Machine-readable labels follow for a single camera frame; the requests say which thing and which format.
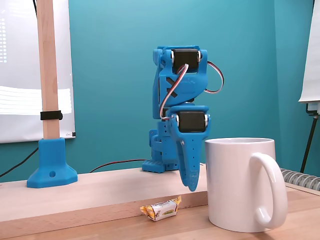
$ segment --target blue robot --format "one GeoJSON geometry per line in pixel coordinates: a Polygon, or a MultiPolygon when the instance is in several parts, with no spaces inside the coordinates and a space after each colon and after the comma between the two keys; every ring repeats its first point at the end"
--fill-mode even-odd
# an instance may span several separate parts
{"type": "Polygon", "coordinates": [[[179,170],[191,191],[198,185],[202,141],[209,136],[211,118],[207,106],[193,103],[203,91],[214,94],[224,85],[222,72],[208,61],[207,51],[197,45],[160,46],[153,51],[157,66],[152,89],[153,118],[157,129],[149,131],[150,160],[142,170],[154,173],[179,170]],[[207,90],[207,64],[222,79],[217,91],[207,90]]]}

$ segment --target wooden pole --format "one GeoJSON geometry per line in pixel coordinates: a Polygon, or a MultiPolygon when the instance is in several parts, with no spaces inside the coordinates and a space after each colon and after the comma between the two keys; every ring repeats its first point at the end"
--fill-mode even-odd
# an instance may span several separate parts
{"type": "MultiPolygon", "coordinates": [[[[53,0],[37,0],[42,111],[58,111],[58,83],[53,0]]],[[[59,120],[43,120],[43,138],[60,137],[59,120]]]]}

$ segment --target wooden shelf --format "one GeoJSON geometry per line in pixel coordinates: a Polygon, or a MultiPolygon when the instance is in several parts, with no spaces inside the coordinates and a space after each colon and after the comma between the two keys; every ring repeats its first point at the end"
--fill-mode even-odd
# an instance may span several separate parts
{"type": "Polygon", "coordinates": [[[0,183],[0,239],[139,216],[140,207],[182,195],[180,208],[208,204],[206,166],[195,192],[179,171],[141,168],[78,175],[78,182],[28,188],[26,181],[0,183]]]}

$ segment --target wooden board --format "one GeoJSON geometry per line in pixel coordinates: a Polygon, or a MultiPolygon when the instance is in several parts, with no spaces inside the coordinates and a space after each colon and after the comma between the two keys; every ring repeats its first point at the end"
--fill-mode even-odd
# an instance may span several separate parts
{"type": "Polygon", "coordinates": [[[292,189],[296,189],[296,190],[300,190],[300,191],[303,191],[303,192],[306,192],[306,193],[310,193],[310,194],[314,194],[314,195],[318,195],[320,196],[320,191],[317,191],[317,190],[314,190],[314,189],[309,189],[309,188],[306,188],[306,187],[303,187],[303,186],[297,186],[297,185],[294,185],[294,184],[291,184],[291,183],[285,183],[285,185],[289,188],[292,188],[292,189]]]}
{"type": "MultiPolygon", "coordinates": [[[[58,82],[53,0],[37,0],[42,111],[58,111],[58,82]]],[[[59,120],[43,121],[43,138],[60,137],[59,120]]]]}
{"type": "Polygon", "coordinates": [[[10,240],[319,240],[320,196],[287,188],[288,215],[283,226],[261,233],[239,233],[210,223],[208,206],[181,209],[157,222],[136,216],[10,240]]]}
{"type": "Polygon", "coordinates": [[[141,206],[178,195],[180,208],[208,204],[204,165],[193,193],[179,171],[141,168],[79,174],[78,182],[40,189],[26,181],[0,183],[0,239],[139,216],[141,206]]]}

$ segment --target white screen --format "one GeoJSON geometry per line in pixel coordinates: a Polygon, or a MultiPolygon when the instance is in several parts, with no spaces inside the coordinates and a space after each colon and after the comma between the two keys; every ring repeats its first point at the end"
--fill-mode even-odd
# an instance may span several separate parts
{"type": "Polygon", "coordinates": [[[299,102],[320,101],[320,0],[314,3],[303,87],[299,102]]]}
{"type": "MultiPolygon", "coordinates": [[[[68,0],[53,0],[60,136],[75,132],[68,0]]],[[[0,0],[0,143],[43,138],[38,25],[32,0],[0,0]]]]}

